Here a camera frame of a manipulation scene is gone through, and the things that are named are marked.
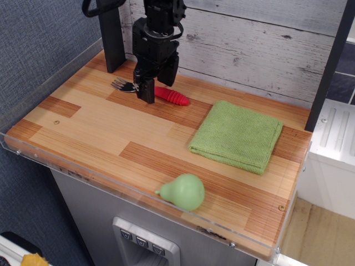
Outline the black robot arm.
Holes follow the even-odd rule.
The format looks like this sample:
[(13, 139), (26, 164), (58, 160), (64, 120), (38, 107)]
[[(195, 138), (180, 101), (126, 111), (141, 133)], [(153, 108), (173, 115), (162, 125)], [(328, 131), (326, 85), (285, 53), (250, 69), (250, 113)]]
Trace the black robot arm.
[(137, 64), (133, 88), (139, 99), (155, 102), (155, 79), (172, 86), (179, 65), (177, 52), (187, 6), (183, 1), (144, 1), (145, 18), (133, 24), (133, 54)]

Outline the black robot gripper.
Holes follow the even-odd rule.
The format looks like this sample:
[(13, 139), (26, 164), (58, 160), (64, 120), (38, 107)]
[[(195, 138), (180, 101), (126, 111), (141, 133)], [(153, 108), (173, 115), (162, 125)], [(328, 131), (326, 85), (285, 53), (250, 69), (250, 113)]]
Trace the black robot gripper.
[(167, 22), (149, 22), (139, 18), (133, 24), (133, 54), (138, 62), (134, 69), (134, 83), (138, 99), (155, 102), (155, 81), (172, 86), (179, 66), (174, 26)]

